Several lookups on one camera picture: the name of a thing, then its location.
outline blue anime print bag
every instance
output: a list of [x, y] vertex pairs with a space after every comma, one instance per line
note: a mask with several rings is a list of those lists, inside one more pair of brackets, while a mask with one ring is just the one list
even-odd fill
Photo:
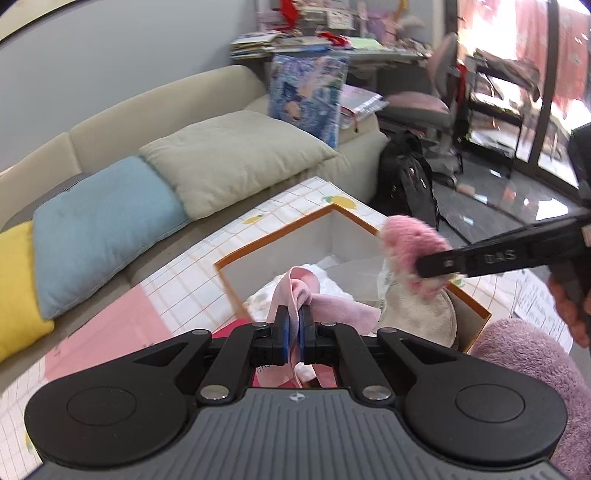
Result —
[[269, 116], [295, 125], [336, 148], [340, 95], [349, 59], [275, 55], [271, 65]]

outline sofa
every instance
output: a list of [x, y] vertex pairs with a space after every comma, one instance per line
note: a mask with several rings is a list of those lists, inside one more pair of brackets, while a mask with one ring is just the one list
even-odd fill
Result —
[[[121, 102], [42, 145], [0, 174], [0, 228], [57, 186], [135, 155], [143, 145], [187, 125], [240, 110], [267, 112], [263, 83], [246, 67], [229, 66], [178, 80]], [[379, 155], [387, 143], [372, 115], [339, 132], [338, 155], [160, 241], [117, 273], [91, 298], [58, 317], [54, 330], [0, 363], [0, 392], [61, 340], [176, 256], [273, 195], [311, 176], [368, 202]]]

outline beige round pad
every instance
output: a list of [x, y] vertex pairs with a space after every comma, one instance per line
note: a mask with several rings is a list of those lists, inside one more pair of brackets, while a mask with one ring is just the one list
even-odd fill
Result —
[[385, 295], [378, 329], [394, 327], [439, 345], [451, 347], [456, 339], [456, 311], [442, 290], [423, 300], [402, 282], [395, 281]]

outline open box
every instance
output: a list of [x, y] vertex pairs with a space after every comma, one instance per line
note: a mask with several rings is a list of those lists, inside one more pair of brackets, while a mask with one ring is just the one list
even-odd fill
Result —
[[[291, 267], [317, 264], [356, 301], [378, 301], [384, 256], [378, 230], [339, 205], [306, 215], [216, 262], [237, 317], [251, 319], [244, 302]], [[456, 310], [458, 346], [468, 352], [491, 314], [455, 285], [447, 292]]]

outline chair backrest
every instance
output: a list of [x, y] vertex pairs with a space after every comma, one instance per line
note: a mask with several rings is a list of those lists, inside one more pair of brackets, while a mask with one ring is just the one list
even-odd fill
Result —
[[456, 65], [457, 34], [448, 33], [427, 62], [427, 73], [441, 97], [447, 94], [447, 71]]

